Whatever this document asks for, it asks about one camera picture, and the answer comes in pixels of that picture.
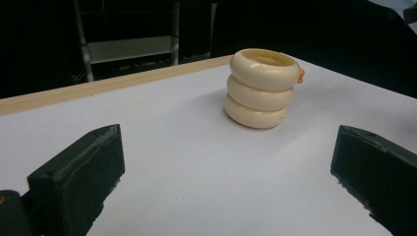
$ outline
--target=wooden strip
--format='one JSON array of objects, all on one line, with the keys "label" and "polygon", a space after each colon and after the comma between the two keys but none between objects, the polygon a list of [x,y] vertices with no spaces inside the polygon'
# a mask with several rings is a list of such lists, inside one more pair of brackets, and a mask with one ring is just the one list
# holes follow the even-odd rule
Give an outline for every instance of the wooden strip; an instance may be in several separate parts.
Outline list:
[{"label": "wooden strip", "polygon": [[161,79],[195,73],[229,64],[231,56],[218,57],[178,66],[131,74],[71,87],[57,88],[0,99],[0,115],[17,113],[64,101],[87,97],[107,91],[123,89]]}]

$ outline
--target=stacked rings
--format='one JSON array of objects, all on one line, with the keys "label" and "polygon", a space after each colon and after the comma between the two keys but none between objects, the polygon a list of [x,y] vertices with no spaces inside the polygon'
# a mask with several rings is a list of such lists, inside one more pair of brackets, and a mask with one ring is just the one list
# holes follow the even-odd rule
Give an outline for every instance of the stacked rings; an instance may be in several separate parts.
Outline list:
[{"label": "stacked rings", "polygon": [[285,118],[293,86],[304,71],[291,57],[264,49],[244,49],[230,61],[224,109],[245,126],[267,129]]}]

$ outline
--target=white table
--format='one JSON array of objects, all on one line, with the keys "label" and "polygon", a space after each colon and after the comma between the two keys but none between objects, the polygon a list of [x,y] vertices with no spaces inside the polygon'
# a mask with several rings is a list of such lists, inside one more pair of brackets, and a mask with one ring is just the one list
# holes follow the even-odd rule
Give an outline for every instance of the white table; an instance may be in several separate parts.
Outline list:
[{"label": "white table", "polygon": [[270,130],[223,111],[227,65],[0,116],[0,189],[22,195],[34,169],[117,123],[126,173],[90,236],[390,235],[337,183],[330,162],[339,125],[417,152],[417,100],[298,62],[305,82]]}]

